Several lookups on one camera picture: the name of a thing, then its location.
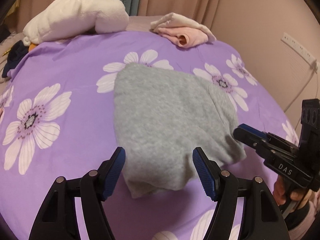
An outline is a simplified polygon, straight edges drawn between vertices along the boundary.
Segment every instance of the power strip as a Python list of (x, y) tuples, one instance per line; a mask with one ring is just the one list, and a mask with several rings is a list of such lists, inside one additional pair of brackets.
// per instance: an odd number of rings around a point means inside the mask
[(320, 68), (320, 62), (298, 41), (292, 38), (288, 33), (284, 33), (281, 40), (286, 43), (290, 48), (297, 52), (313, 69), (318, 71)]

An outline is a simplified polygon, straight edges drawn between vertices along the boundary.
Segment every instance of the wall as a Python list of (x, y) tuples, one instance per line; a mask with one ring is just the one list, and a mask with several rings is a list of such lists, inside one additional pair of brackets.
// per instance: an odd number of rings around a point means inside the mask
[[(320, 60), (320, 25), (303, 0), (220, 0), (211, 30), (217, 39), (238, 50), (246, 68), (282, 109), (287, 108), (313, 73), (280, 40), (283, 33), (287, 32)], [(299, 122), (302, 100), (315, 98), (317, 85), (315, 74), (286, 111), (293, 126)]]

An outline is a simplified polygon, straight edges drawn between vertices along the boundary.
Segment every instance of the folded gray clothing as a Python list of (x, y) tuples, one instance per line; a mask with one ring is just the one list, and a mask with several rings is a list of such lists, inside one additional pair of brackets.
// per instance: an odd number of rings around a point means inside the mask
[(180, 190), (197, 176), (200, 146), (219, 166), (245, 158), (232, 137), (236, 111), (218, 86), (197, 76), (129, 64), (117, 74), (114, 125), (126, 151), (125, 182), (133, 198)]

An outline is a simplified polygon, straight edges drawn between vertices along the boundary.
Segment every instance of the pink towel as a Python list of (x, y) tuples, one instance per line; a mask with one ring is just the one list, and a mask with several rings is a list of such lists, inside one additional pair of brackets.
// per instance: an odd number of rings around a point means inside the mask
[(158, 28), (158, 34), (167, 38), (173, 44), (188, 49), (206, 43), (208, 36), (199, 29), (190, 27)]

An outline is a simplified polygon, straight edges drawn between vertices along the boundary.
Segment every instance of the white rolled blanket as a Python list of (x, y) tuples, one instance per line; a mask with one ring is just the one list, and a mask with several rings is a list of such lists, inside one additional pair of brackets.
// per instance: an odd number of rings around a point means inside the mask
[(55, 0), (27, 23), (23, 33), (34, 44), (82, 34), (124, 31), (129, 16), (120, 0)]

